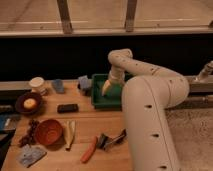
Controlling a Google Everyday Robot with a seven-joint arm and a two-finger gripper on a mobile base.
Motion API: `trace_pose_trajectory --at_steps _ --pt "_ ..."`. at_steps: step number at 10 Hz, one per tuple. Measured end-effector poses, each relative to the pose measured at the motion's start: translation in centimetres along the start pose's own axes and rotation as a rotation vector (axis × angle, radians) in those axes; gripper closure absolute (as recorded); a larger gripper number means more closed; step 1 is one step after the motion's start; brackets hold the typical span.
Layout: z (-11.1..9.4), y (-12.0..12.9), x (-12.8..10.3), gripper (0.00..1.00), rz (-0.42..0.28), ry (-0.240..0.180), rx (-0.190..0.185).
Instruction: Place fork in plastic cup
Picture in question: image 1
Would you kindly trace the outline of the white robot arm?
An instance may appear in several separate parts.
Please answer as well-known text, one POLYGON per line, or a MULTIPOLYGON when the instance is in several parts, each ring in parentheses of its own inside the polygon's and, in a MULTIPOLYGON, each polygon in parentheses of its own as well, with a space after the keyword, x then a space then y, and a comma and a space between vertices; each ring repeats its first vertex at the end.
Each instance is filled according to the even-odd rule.
POLYGON ((133 58, 129 49, 108 54, 111 70, 102 92, 122 86, 122 111, 134 171, 181 171, 165 110, 189 94, 180 73, 133 58))

